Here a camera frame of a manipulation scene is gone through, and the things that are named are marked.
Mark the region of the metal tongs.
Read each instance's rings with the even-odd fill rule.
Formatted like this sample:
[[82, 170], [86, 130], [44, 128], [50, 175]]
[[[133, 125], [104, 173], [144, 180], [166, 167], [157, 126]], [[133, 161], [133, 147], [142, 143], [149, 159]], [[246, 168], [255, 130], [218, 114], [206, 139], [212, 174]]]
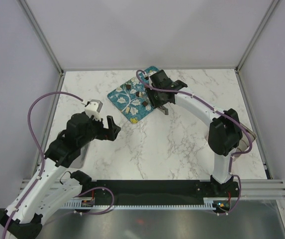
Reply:
[[164, 105], [158, 107], [158, 109], [159, 109], [164, 115], [166, 115], [166, 116], [169, 115], [169, 110], [168, 110], [168, 108], [165, 107]]

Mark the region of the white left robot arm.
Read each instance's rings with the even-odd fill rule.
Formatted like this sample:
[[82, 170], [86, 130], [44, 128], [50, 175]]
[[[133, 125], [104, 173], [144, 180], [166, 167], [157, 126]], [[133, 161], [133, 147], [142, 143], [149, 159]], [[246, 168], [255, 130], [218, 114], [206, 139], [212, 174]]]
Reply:
[[70, 179], [49, 197], [46, 193], [80, 155], [81, 151], [94, 139], [114, 141], [121, 128], [112, 116], [107, 116], [108, 127], [94, 116], [78, 113], [67, 121], [66, 129], [61, 131], [50, 143], [44, 161], [32, 179], [15, 201], [7, 208], [0, 208], [0, 224], [3, 233], [11, 233], [17, 239], [34, 239], [41, 232], [45, 222], [63, 204], [75, 196], [91, 193], [91, 177], [77, 170]]

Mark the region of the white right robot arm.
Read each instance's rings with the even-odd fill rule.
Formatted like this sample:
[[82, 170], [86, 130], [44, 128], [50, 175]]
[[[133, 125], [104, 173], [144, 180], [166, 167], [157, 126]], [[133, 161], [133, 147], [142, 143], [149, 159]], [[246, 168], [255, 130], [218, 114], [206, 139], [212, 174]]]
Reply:
[[230, 159], [243, 137], [238, 114], [224, 111], [196, 96], [188, 85], [180, 80], [172, 81], [164, 70], [144, 73], [145, 91], [154, 108], [167, 103], [184, 108], [208, 126], [208, 144], [214, 152], [213, 182], [210, 190], [215, 196], [223, 196], [231, 179]]

